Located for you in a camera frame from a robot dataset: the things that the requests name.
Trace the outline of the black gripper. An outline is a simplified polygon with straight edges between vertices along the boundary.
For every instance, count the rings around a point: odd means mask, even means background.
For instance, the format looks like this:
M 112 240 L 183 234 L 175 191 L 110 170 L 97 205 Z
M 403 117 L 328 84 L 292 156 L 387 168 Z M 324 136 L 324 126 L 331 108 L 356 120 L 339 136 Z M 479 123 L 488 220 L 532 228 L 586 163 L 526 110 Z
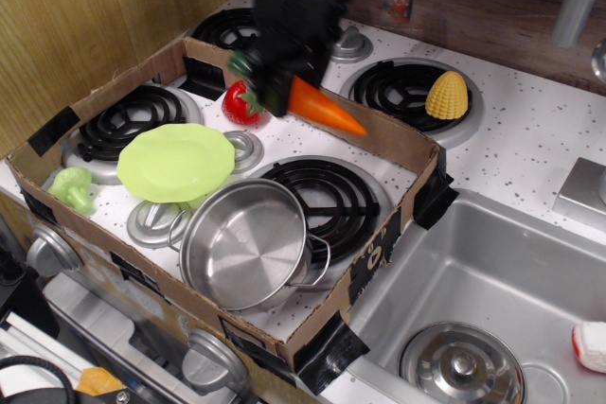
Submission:
M 345 4 L 339 0 L 255 0 L 259 36 L 247 52 L 248 104 L 253 113 L 288 113 L 295 78 L 321 85 L 339 34 Z

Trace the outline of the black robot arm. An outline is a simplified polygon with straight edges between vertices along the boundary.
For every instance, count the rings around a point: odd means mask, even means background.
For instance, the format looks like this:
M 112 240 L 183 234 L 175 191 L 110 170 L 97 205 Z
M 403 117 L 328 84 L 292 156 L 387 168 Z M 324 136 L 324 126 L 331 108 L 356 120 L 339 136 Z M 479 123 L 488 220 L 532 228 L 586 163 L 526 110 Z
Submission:
M 254 0 L 259 36 L 246 52 L 250 72 L 245 78 L 269 113 L 287 113 L 295 76 L 315 88 L 320 85 L 348 1 Z

